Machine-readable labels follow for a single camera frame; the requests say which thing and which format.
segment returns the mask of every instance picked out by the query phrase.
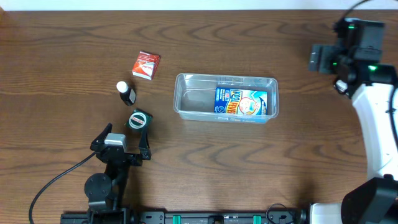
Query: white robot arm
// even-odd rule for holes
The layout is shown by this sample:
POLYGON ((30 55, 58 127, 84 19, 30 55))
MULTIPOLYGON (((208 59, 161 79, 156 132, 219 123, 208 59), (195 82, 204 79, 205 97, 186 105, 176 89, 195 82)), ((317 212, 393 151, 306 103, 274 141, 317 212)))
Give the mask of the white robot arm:
POLYGON ((384 23, 347 19, 347 13, 335 24, 335 45, 313 46, 309 70, 337 74, 335 88, 352 99, 361 123, 368 178, 341 203, 313 204, 309 220, 313 224, 398 223, 397 73, 392 65, 379 64, 384 23))
MULTIPOLYGON (((391 174, 398 180, 398 150, 393 137, 389 98, 392 85, 373 83, 362 84, 352 97, 358 114, 368 160, 368 180, 391 174)), ((398 105, 394 98, 393 107, 398 105)), ((341 203, 316 203, 310 208, 310 223, 342 224, 341 203)))

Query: label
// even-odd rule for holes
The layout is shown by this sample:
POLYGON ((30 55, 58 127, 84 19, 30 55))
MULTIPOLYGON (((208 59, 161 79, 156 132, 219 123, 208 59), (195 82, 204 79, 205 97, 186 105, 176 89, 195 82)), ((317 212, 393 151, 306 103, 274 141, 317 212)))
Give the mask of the label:
POLYGON ((151 75, 152 72, 154 71, 154 66, 155 63, 154 62, 149 62, 149 63, 145 63, 143 65, 140 65, 142 68, 142 71, 144 71, 147 75, 151 75))
POLYGON ((265 115, 267 114, 267 92, 217 88, 214 112, 265 115))
POLYGON ((140 129, 140 128, 144 127, 146 122, 147 122, 147 118, 146 118, 145 114, 143 114, 141 112, 133 113, 129 119, 129 124, 134 129, 140 129))
POLYGON ((136 92, 134 90, 130 91, 129 99, 130 99, 131 103, 136 102, 136 92))

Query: wood grain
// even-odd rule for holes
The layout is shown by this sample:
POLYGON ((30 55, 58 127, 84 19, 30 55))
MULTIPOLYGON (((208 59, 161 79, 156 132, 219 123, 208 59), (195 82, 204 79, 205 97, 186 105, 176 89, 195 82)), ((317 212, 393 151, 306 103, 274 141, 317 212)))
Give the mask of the wood grain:
MULTIPOLYGON (((397 66, 393 11, 382 20, 383 62, 397 66)), ((88 156, 108 122, 127 134, 132 112, 116 91, 134 83, 136 107, 154 115, 153 157, 133 167, 125 202, 176 210, 265 210, 338 202, 365 181, 361 128, 332 76, 307 71, 312 44, 332 43, 341 11, 8 12, 0 23, 0 222, 27 223, 35 194, 88 156), (162 56, 152 81, 131 76, 140 50, 162 56), (172 108, 179 73, 274 77, 280 113, 266 125, 185 121, 172 108)), ((85 211, 97 159, 38 200, 37 223, 85 211)))

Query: small bottle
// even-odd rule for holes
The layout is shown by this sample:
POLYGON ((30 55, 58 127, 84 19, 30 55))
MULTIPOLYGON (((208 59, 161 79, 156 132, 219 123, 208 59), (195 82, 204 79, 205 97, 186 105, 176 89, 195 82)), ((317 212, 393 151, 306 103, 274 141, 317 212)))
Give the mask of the small bottle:
POLYGON ((120 98, 126 105, 131 106, 134 104, 134 102, 136 101, 136 92, 134 92, 134 90, 132 90, 132 88, 129 87, 126 82, 118 82, 116 88, 120 92, 120 98))

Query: black cable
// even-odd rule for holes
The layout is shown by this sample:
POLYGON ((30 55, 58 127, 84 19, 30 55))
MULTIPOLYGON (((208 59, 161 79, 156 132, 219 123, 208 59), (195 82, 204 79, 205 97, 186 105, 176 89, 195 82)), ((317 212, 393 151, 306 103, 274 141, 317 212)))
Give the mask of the black cable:
POLYGON ((87 162, 89 159, 91 159, 93 156, 95 155, 95 152, 93 152, 91 155, 89 155, 86 159, 83 159, 81 162, 79 162, 78 164, 74 165, 73 167, 71 167, 70 169, 66 170, 65 172, 63 172, 62 174, 54 177, 54 179, 52 179, 48 184, 46 184, 42 190, 40 190, 36 197, 33 199, 30 208, 29 208, 29 222, 30 224, 34 224, 33 222, 33 207, 35 206, 35 203, 37 201, 37 199, 40 197, 40 195, 44 192, 45 189, 47 189, 47 187, 49 187, 52 183, 54 183, 56 180, 58 180, 59 178, 63 177, 65 174, 68 174, 70 171, 76 169, 77 167, 80 167, 82 164, 84 164, 85 162, 87 162))
POLYGON ((367 1, 370 1, 370 0, 362 0, 362 1, 358 2, 358 3, 356 3, 354 6, 352 6, 350 9, 348 9, 343 14, 343 16, 341 17, 341 19, 339 21, 343 21, 346 18, 346 16, 348 16, 348 14, 350 14, 356 7, 362 5, 363 3, 367 2, 367 1))
POLYGON ((270 223, 276 224, 276 223, 274 223, 274 221, 272 221, 272 220, 268 217, 268 211, 269 211, 273 206, 275 206, 275 205, 280 205, 280 206, 286 208, 287 212, 288 212, 289 214, 291 214, 291 215, 293 216, 293 218, 295 217, 294 213, 292 213, 291 211, 289 211, 289 209, 288 209, 285 205, 282 205, 281 203, 275 203, 275 204, 272 204, 272 205, 267 209, 267 212, 266 212, 266 218, 268 219, 268 221, 269 221, 270 223))
POLYGON ((396 142, 396 147, 398 150, 398 134, 397 134, 397 128, 396 128, 396 123, 394 121, 394 112, 396 109, 392 107, 392 104, 394 103, 394 95, 396 93, 396 90, 398 88, 398 83, 392 87, 391 95, 390 95, 390 100, 388 101, 388 113, 390 114, 390 123, 391 123, 391 130, 392 130, 392 135, 394 136, 394 140, 396 142))

